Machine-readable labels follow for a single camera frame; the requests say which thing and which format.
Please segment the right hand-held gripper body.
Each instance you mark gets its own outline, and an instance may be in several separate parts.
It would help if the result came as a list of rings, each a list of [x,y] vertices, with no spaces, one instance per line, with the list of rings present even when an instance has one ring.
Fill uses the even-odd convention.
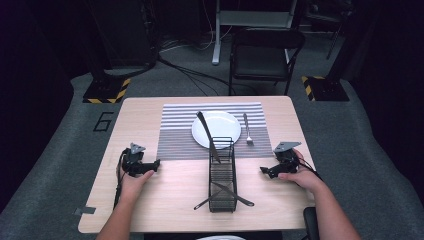
[[[300,160],[294,151],[300,142],[280,142],[274,149],[279,164],[274,167],[273,172],[279,173],[296,173]]]

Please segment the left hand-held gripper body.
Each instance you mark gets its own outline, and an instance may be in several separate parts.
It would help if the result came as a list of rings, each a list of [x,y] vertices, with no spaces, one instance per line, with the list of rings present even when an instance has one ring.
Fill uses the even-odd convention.
[[[142,162],[145,147],[131,143],[121,154],[121,166],[125,173],[135,177],[144,174],[146,168]]]

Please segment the person's left hand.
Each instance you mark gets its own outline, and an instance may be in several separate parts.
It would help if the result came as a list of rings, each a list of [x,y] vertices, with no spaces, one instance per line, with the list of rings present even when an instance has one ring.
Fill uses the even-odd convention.
[[[138,177],[129,176],[122,168],[119,168],[118,183],[120,184],[119,204],[135,204],[139,198],[143,185],[154,175],[150,170]]]

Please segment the person's right hand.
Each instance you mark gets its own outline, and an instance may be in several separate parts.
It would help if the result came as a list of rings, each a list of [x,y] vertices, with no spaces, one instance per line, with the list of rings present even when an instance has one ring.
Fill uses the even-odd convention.
[[[314,173],[314,171],[304,160],[303,155],[297,149],[294,149],[294,153],[300,162],[297,172],[280,173],[278,178],[285,181],[295,182],[313,194],[318,193],[325,187],[324,182]]]

